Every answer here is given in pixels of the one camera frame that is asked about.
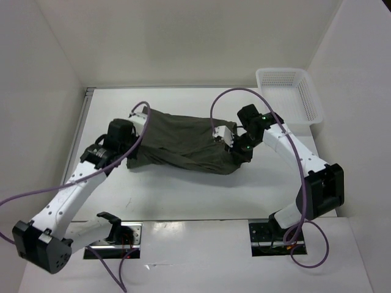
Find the dark green shorts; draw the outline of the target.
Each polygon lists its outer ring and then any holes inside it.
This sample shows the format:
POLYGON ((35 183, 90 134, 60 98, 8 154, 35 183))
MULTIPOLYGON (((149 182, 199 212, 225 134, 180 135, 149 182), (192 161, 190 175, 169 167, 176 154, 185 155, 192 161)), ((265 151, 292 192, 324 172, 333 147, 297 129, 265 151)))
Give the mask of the dark green shorts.
POLYGON ((135 170, 146 165, 172 167, 217 175, 229 175, 252 160, 247 154, 230 151, 212 136, 209 118, 171 115, 151 110, 147 131, 135 159, 126 167, 135 170))

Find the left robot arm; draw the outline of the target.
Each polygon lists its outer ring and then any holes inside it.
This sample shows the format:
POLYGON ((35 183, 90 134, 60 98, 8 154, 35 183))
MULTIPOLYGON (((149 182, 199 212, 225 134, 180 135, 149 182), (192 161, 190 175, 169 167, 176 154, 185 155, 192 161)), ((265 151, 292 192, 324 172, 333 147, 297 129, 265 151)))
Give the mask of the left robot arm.
POLYGON ((55 274, 64 268, 73 253, 95 241, 133 245, 133 230, 108 212, 99 212, 77 230, 69 226, 113 169, 124 158, 136 156, 147 121, 143 114, 111 121, 107 133, 86 148, 65 188, 29 222, 15 224, 13 241, 21 258, 55 274))

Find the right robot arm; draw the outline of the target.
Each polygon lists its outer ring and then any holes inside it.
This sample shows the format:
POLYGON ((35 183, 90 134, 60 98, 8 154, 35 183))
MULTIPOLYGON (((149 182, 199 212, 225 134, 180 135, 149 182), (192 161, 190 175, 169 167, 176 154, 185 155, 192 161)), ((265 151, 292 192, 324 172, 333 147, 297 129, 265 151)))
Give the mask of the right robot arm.
POLYGON ((226 126, 213 131, 215 139, 241 162, 250 162, 253 149, 264 143, 273 149, 302 179, 294 203, 270 216, 268 233, 283 239, 290 227, 301 219, 313 220, 345 202, 344 171, 338 164, 328 164, 310 151, 289 129, 283 119, 272 113, 261 114, 253 104, 243 107, 237 116, 244 133, 235 134, 226 126))

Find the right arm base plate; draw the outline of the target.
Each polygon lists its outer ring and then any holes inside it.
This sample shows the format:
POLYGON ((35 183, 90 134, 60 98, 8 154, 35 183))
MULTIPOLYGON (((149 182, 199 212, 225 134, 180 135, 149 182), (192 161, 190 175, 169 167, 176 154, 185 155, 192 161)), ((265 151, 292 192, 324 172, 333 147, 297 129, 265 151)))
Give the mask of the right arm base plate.
POLYGON ((282 236, 275 236, 266 219, 248 222, 252 257, 306 255, 304 236, 301 233, 294 244, 285 245, 282 236))

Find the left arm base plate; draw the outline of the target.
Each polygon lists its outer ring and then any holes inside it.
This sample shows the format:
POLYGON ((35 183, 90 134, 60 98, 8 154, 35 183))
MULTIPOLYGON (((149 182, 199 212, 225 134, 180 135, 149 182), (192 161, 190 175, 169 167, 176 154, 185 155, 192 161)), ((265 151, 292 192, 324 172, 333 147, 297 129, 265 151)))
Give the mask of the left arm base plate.
POLYGON ((123 234, 113 243, 99 239, 90 244, 90 247, 102 259, 139 259, 141 255, 142 222, 123 222, 123 234))

